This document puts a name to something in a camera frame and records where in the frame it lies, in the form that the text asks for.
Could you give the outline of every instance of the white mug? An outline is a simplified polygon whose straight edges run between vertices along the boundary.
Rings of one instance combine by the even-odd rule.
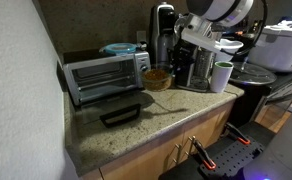
[[[228,83],[230,74],[233,70],[231,62],[215,62],[213,66],[213,74],[210,81],[210,90],[216,93],[224,92]]]

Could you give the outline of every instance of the black cable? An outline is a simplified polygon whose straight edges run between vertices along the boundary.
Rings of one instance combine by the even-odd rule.
[[[261,28],[259,28],[257,36],[254,38],[254,41],[252,42],[251,46],[247,47],[246,49],[244,49],[241,52],[229,53],[229,52],[225,51],[224,49],[221,49],[220,50],[221,52],[223,52],[225,54],[228,54],[230,56],[238,57],[238,56],[241,56],[243,54],[248,53],[253,47],[255,47],[255,44],[257,43],[260,35],[263,32],[263,29],[264,29],[265,25],[266,25],[266,20],[267,20],[267,16],[268,16],[268,4],[267,4],[266,0],[261,0],[261,1],[263,2],[263,9],[264,9],[264,11],[263,11],[263,21],[262,21]]]

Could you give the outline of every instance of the white wall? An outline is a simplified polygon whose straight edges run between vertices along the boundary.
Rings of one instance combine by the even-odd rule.
[[[0,0],[0,179],[76,178],[65,160],[57,59],[32,1]]]

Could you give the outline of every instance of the toaster oven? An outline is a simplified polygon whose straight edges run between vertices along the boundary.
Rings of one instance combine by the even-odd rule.
[[[76,106],[142,88],[140,73],[150,68],[146,51],[110,55],[87,50],[65,53],[63,58],[63,71]]]

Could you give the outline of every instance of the backsplash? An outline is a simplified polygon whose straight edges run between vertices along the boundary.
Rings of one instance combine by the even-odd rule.
[[[135,43],[136,31],[147,31],[156,0],[39,0],[58,53],[99,49],[119,42]],[[171,0],[178,13],[186,1]]]

